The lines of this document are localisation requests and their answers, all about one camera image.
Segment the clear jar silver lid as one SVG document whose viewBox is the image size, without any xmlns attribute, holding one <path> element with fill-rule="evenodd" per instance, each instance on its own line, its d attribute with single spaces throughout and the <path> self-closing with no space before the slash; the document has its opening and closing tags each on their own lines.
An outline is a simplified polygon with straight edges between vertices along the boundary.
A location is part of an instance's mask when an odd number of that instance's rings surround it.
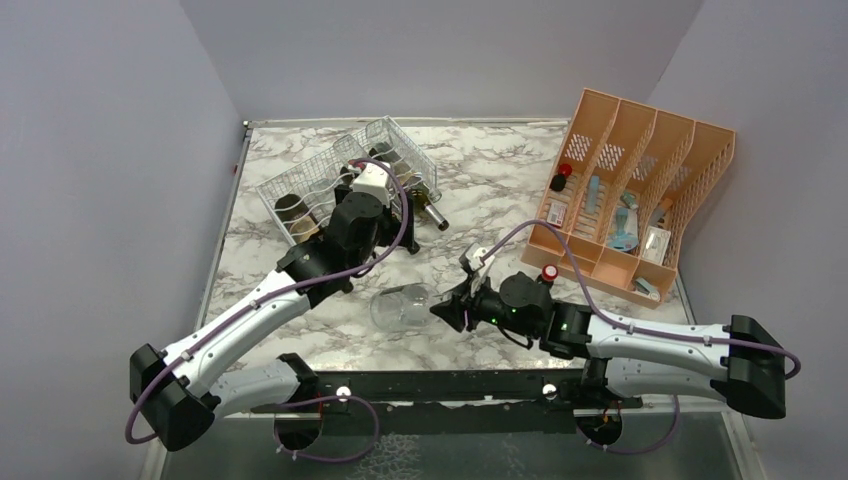
<svg viewBox="0 0 848 480">
<path fill-rule="evenodd" d="M 370 301 L 373 325 L 385 332 L 405 332 L 429 327 L 436 318 L 430 307 L 435 289 L 426 283 L 411 283 L 383 289 Z"/>
</svg>

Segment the silver-neck green wine bottle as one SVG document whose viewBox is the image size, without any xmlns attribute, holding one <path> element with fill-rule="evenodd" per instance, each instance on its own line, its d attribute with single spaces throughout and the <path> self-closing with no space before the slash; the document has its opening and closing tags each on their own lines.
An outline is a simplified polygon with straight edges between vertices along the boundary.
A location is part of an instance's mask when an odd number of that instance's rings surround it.
<svg viewBox="0 0 848 480">
<path fill-rule="evenodd" d="M 394 146 L 386 142 L 378 142 L 369 149 L 368 153 L 372 158 L 388 163 L 392 167 L 402 182 L 404 190 L 412 195 L 415 207 L 426 214 L 440 231 L 449 228 L 450 223 L 434 205 L 429 186 L 425 183 L 423 176 L 404 160 Z"/>
</svg>

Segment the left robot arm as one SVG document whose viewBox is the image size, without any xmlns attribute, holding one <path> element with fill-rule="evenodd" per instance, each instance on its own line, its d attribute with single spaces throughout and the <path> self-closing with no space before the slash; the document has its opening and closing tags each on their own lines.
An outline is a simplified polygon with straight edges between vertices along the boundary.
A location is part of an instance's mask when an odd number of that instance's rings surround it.
<svg viewBox="0 0 848 480">
<path fill-rule="evenodd" d="M 125 426 L 130 444 L 159 441 L 182 450 L 213 423 L 254 406 L 282 402 L 298 411 L 314 398 L 313 373 L 296 354 L 258 371 L 233 372 L 245 353 L 384 260 L 412 234 L 412 200 L 400 213 L 378 196 L 350 192 L 327 226 L 291 247 L 258 286 L 211 323 L 163 349 L 149 343 L 129 357 L 133 403 Z"/>
</svg>

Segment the clear square glass bottle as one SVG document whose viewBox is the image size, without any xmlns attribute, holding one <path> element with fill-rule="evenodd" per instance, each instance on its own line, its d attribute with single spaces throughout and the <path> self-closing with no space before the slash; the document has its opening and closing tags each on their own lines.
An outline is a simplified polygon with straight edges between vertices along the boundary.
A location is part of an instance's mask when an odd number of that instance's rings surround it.
<svg viewBox="0 0 848 480">
<path fill-rule="evenodd" d="M 339 173 L 342 168 L 351 168 L 352 162 L 368 157 L 367 151 L 350 134 L 341 136 L 332 146 L 331 151 L 335 157 L 335 171 Z"/>
</svg>

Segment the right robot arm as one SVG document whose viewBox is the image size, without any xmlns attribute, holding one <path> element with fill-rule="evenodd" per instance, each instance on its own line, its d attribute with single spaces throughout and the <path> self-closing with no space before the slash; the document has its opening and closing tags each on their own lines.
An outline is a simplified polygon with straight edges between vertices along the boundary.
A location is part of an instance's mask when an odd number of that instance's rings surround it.
<svg viewBox="0 0 848 480">
<path fill-rule="evenodd" d="M 519 272 L 493 288 L 471 275 L 445 292 L 430 311 L 458 332 L 480 323 L 519 337 L 524 347 L 561 359 L 582 358 L 579 398 L 600 407 L 642 395 L 698 396 L 744 415 L 786 415 L 781 345 L 755 319 L 727 324 L 673 325 L 594 311 L 556 300 L 552 283 Z"/>
</svg>

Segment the dark-neck green wine bottle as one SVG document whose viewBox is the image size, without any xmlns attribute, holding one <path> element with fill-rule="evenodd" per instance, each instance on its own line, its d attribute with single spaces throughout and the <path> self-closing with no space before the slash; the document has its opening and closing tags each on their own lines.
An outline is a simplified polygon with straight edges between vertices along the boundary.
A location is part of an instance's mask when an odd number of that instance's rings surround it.
<svg viewBox="0 0 848 480">
<path fill-rule="evenodd" d="M 356 178 L 357 173 L 350 170 L 346 166 L 342 166 L 339 171 L 339 182 L 343 185 L 350 186 Z"/>
</svg>

